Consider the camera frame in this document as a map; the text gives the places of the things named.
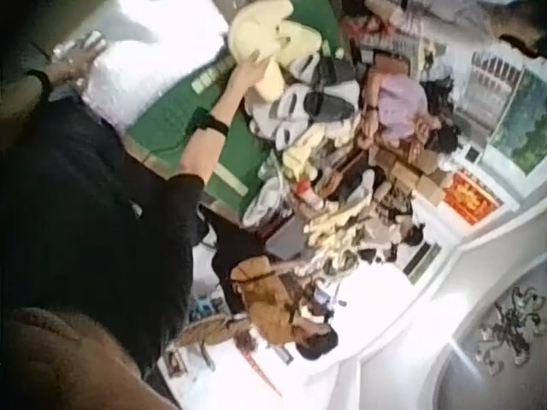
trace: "green table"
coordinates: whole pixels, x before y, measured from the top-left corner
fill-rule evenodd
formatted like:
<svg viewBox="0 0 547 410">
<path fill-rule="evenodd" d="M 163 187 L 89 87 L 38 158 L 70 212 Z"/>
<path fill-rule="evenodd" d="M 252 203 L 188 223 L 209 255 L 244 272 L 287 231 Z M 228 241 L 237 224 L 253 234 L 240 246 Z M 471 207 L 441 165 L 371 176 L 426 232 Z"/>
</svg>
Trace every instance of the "green table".
<svg viewBox="0 0 547 410">
<path fill-rule="evenodd" d="M 338 23 L 328 0 L 296 0 L 293 4 L 294 13 L 290 20 L 315 28 L 323 40 L 329 42 L 331 50 L 341 45 Z M 128 132 L 133 146 L 144 154 L 150 152 L 150 156 L 154 157 L 151 162 L 164 169 L 177 169 L 180 153 L 188 139 L 185 130 L 196 107 L 212 108 L 223 91 L 226 79 L 217 81 L 199 95 L 192 89 L 194 79 L 208 67 L 202 67 L 183 78 L 148 109 Z M 247 119 L 243 114 L 238 114 L 222 152 L 221 164 L 247 186 L 248 192 L 240 196 L 216 175 L 207 185 L 206 192 L 233 213 L 241 215 L 261 187 L 257 172 L 269 150 L 270 146 L 266 142 L 250 134 Z"/>
</svg>

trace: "brown jacket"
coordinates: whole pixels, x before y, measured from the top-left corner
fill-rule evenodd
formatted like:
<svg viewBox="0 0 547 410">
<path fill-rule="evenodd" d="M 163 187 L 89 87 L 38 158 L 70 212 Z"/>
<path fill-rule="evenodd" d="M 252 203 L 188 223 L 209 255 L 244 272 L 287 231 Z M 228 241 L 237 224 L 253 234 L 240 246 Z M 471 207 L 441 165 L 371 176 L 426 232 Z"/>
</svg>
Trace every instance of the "brown jacket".
<svg viewBox="0 0 547 410">
<path fill-rule="evenodd" d="M 262 337 L 274 345 L 295 341 L 291 319 L 299 294 L 291 295 L 266 256 L 241 262 L 230 279 Z"/>
</svg>

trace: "black sweater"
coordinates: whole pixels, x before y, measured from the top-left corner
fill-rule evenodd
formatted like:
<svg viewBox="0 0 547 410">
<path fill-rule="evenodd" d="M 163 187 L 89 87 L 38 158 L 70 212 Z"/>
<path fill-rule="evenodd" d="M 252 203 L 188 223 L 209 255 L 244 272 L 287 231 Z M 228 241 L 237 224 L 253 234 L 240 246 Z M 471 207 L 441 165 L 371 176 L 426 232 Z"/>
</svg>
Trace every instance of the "black sweater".
<svg viewBox="0 0 547 410">
<path fill-rule="evenodd" d="M 146 373 L 180 332 L 203 181 L 170 179 L 138 216 L 115 133 L 73 103 L 51 103 L 0 159 L 4 309 L 86 314 Z"/>
</svg>

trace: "bottle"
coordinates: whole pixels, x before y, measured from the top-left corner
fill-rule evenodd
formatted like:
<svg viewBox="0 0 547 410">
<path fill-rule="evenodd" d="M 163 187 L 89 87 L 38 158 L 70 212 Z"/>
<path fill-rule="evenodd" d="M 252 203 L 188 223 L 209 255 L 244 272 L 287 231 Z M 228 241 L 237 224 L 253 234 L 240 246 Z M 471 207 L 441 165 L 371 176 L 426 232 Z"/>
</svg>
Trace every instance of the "bottle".
<svg viewBox="0 0 547 410">
<path fill-rule="evenodd" d="M 297 184 L 294 191 L 304 202 L 316 211 L 319 211 L 325 206 L 325 201 L 315 193 L 309 179 L 302 179 Z"/>
</svg>

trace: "pile of items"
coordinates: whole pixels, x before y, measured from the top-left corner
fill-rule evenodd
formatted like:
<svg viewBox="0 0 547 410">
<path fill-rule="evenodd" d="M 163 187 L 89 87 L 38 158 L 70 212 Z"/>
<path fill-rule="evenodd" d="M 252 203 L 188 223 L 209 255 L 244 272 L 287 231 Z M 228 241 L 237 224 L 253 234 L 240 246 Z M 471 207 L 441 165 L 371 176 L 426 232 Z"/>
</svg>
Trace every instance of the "pile of items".
<svg viewBox="0 0 547 410">
<path fill-rule="evenodd" d="M 371 204 L 373 180 L 361 177 L 344 200 L 329 199 L 340 182 L 334 165 L 355 154 L 360 85 L 352 64 L 321 53 L 321 35 L 286 20 L 291 13 L 290 1 L 264 0 L 240 10 L 230 27 L 236 62 L 257 52 L 259 61 L 272 58 L 245 110 L 251 132 L 272 142 L 277 172 L 248 207 L 243 225 L 256 228 L 290 203 L 291 211 L 306 213 L 313 261 L 332 274 L 350 272 L 358 262 L 354 219 Z"/>
</svg>

